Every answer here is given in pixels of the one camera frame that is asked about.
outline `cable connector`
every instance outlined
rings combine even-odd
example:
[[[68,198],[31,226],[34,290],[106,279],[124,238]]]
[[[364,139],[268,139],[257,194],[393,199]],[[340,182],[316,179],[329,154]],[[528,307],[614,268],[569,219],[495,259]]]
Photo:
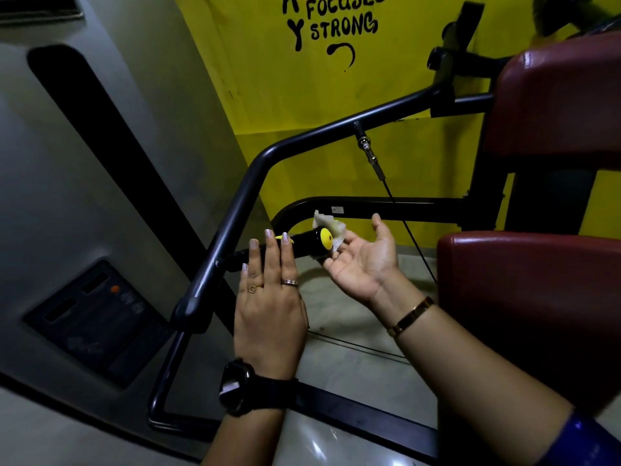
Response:
[[[373,148],[371,148],[371,139],[366,136],[365,130],[362,129],[362,125],[358,121],[353,124],[353,128],[356,132],[356,139],[358,139],[358,147],[366,154],[366,158],[375,170],[377,178],[379,178],[380,181],[385,181],[386,177],[384,176],[384,171],[382,167],[379,166],[377,157],[373,153]]]

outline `blue sleeve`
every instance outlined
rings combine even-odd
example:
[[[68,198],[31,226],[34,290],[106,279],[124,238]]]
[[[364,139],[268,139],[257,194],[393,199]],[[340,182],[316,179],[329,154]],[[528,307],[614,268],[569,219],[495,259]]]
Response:
[[[621,442],[576,411],[537,466],[619,466]]]

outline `gold bracelet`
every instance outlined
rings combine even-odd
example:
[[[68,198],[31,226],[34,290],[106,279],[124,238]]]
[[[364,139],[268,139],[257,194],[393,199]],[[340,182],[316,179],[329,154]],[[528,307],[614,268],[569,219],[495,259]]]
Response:
[[[415,323],[416,319],[423,315],[423,313],[434,304],[435,303],[433,302],[432,298],[426,297],[425,300],[421,302],[421,304],[417,305],[412,312],[410,312],[403,319],[397,322],[396,326],[394,326],[392,329],[388,329],[388,334],[392,338],[397,338],[397,336],[399,336],[401,332],[403,332],[405,329]]]

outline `watch screen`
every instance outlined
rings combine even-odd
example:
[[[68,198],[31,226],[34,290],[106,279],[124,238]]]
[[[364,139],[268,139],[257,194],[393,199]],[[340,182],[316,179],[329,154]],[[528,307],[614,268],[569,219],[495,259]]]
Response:
[[[241,363],[229,363],[224,368],[220,384],[220,402],[229,411],[237,411],[242,406],[248,379],[248,370]]]

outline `watch face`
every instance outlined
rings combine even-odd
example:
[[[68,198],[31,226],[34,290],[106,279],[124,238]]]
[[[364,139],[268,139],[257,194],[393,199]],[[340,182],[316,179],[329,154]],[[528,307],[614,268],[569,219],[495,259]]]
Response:
[[[233,361],[224,368],[220,383],[220,403],[230,414],[241,413],[244,407],[251,370],[252,368],[241,361]]]

